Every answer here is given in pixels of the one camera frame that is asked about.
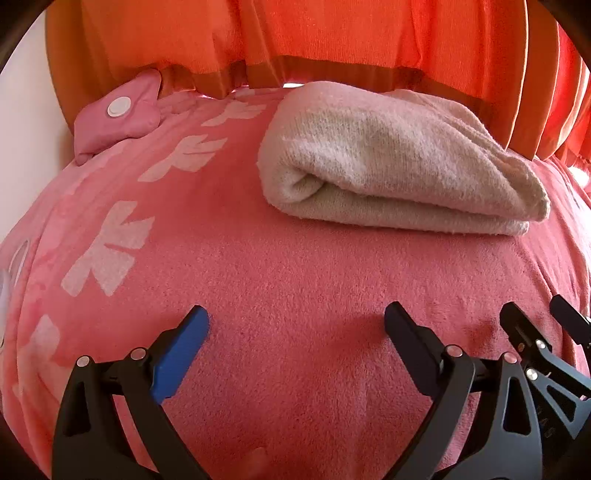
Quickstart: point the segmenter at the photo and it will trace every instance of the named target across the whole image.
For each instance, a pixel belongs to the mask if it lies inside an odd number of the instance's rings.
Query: folded towel
[[[294,89],[258,157],[267,201],[300,218],[522,235],[550,200],[517,154],[463,105],[332,82]]]

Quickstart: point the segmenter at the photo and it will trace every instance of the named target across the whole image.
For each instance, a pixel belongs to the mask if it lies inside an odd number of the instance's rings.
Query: white leaf print
[[[17,350],[18,384],[14,393],[27,400],[48,426],[53,426],[57,410],[66,389],[71,368],[55,363],[51,358],[60,343],[60,331],[49,315],[39,320],[29,341]]]
[[[204,142],[207,135],[191,135],[183,138],[174,151],[165,159],[152,165],[138,181],[156,181],[164,177],[171,167],[196,172],[210,161],[223,147],[227,138]]]
[[[235,119],[251,119],[255,118],[259,113],[265,109],[266,105],[249,105],[248,103],[232,100],[226,105],[226,108],[218,116],[210,118],[201,124],[202,127],[217,127],[226,120]]]
[[[90,272],[105,294],[110,297],[121,285],[135,259],[127,252],[107,245],[140,249],[144,246],[154,217],[123,223],[138,202],[117,202],[112,207],[89,249],[72,265],[61,281],[61,287],[76,297],[84,287]]]
[[[248,87],[240,88],[234,92],[234,97],[250,97],[256,95],[256,90],[250,89]]]

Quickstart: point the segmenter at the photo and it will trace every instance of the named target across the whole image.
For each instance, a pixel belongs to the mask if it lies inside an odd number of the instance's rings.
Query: bed
[[[149,133],[69,164],[0,247],[2,412],[45,473],[76,359],[148,346],[194,304],[208,309],[210,335],[164,409],[213,478],[381,478],[430,405],[384,332],[394,300],[445,343],[487,358],[511,350],[498,315],[517,301],[555,353],[585,370],[548,312],[559,293],[590,315],[591,200],[563,158],[532,157],[551,213],[520,237],[302,220],[265,201],[256,169],[290,90],[178,90],[152,99],[160,121]]]

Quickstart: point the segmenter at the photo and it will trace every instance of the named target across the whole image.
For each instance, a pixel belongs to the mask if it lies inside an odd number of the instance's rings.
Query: blue gripper pad
[[[208,331],[207,310],[194,306],[177,328],[163,332],[150,347],[152,350],[160,340],[164,340],[159,344],[163,351],[157,354],[153,365],[151,393],[158,404],[177,392]]]

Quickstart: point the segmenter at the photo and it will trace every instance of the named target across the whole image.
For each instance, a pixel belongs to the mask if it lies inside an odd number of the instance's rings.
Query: white button
[[[113,100],[107,109],[109,116],[117,117],[121,116],[131,108],[131,98],[119,97]]]

